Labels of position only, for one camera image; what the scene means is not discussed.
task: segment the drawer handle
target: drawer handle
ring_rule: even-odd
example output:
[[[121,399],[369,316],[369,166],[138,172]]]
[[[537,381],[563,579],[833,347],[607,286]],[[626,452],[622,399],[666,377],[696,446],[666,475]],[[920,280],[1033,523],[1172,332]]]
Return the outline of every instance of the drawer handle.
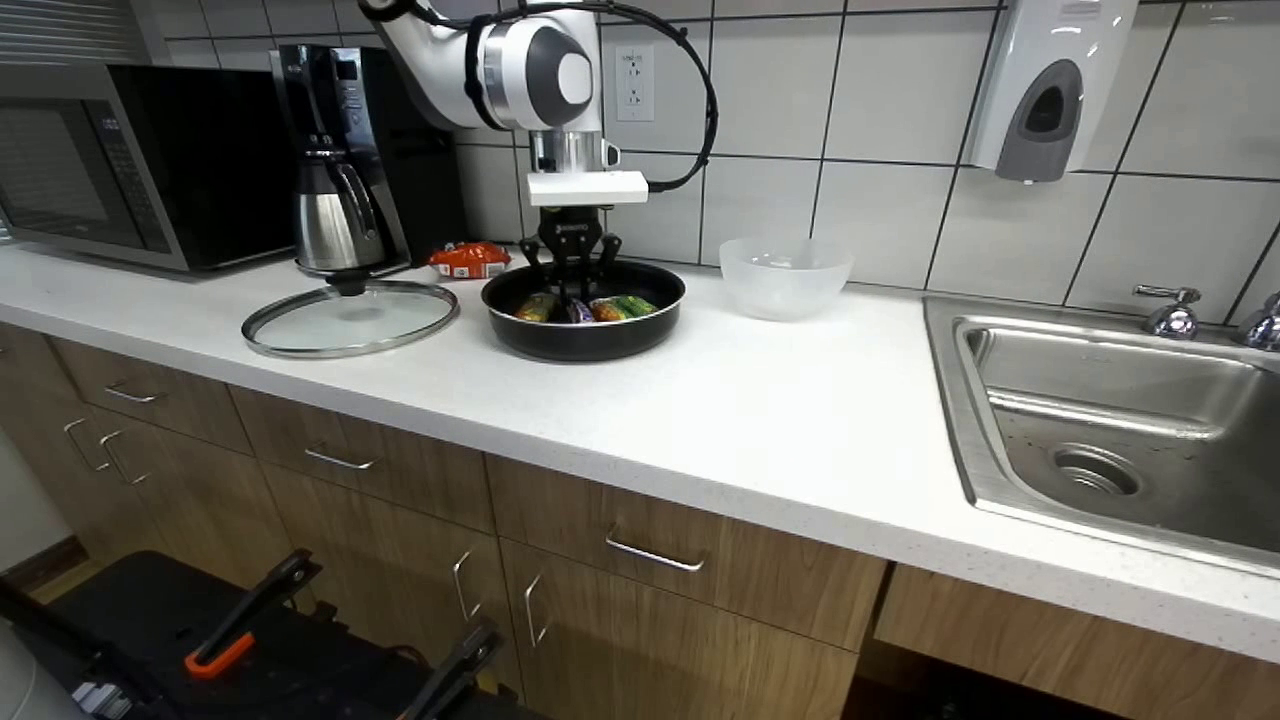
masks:
[[[552,627],[552,626],[537,626],[537,614],[530,614],[530,598],[537,598],[541,584],[545,584],[545,578],[529,579],[522,591],[520,591],[522,598],[529,648],[541,648],[549,640],[549,627]]]
[[[447,578],[453,578],[453,598],[456,598],[456,610],[462,614],[462,621],[479,615],[479,602],[467,605],[467,559],[470,559],[477,547],[467,547],[460,559],[447,564]]]
[[[121,406],[137,406],[137,407],[150,407],[159,399],[159,393],[127,393],[108,386],[102,396],[121,399]]]
[[[677,556],[665,556],[665,552],[653,552],[653,547],[622,545],[622,540],[616,540],[616,537],[604,537],[604,545],[607,545],[613,552],[622,552],[622,556],[634,556],[634,559],[648,559],[648,564],[682,573],[682,578],[700,578],[700,573],[706,569],[706,559],[677,559]]]
[[[97,439],[97,448],[102,452],[102,464],[98,464],[98,472],[108,472],[108,470],[123,470],[123,464],[116,464],[116,455],[110,455],[110,448],[116,448],[116,439],[121,439],[123,431],[102,431],[98,439]]]
[[[108,472],[108,470],[110,470],[108,461],[98,461],[98,464],[87,464],[87,461],[82,461],[79,429],[82,429],[82,416],[77,416],[77,420],[64,423],[64,439],[73,446],[77,461],[79,461],[82,470],[90,470],[90,472]]]
[[[329,452],[315,452],[315,448],[303,448],[307,461],[315,464],[333,464],[333,470],[345,470],[345,472],[371,472],[371,461],[338,461],[338,455],[329,455]]]

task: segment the white countertop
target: white countertop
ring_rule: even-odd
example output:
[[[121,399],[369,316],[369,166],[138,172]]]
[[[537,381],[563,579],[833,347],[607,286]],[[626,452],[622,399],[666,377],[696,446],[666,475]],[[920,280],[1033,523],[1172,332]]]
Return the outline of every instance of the white countertop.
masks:
[[[411,347],[255,357],[240,320],[315,290],[293,264],[172,280],[0,247],[0,320],[1280,666],[1280,579],[962,500],[920,301],[762,323],[682,280],[673,342],[616,363],[504,352],[479,286],[453,286],[460,320]]]

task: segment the stainless steel sink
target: stainless steel sink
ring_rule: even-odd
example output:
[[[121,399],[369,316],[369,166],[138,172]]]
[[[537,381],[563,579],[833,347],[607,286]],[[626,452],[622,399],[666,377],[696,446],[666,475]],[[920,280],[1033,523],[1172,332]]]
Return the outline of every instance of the stainless steel sink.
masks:
[[[928,305],[974,507],[1280,578],[1280,359]]]

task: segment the coffee maker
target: coffee maker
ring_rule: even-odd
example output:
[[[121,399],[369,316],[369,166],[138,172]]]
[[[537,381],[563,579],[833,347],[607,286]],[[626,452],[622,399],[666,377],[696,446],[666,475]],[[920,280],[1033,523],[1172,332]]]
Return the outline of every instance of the coffee maker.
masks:
[[[284,46],[294,141],[294,264],[338,298],[467,231],[453,137],[422,125],[392,54]]]

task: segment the soap dispenser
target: soap dispenser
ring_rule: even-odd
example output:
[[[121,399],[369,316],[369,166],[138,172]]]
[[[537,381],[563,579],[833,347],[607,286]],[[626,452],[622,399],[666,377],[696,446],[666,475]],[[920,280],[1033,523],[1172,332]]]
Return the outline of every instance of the soap dispenser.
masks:
[[[969,160],[1003,182],[1058,182],[1086,156],[1137,0],[1012,0]]]

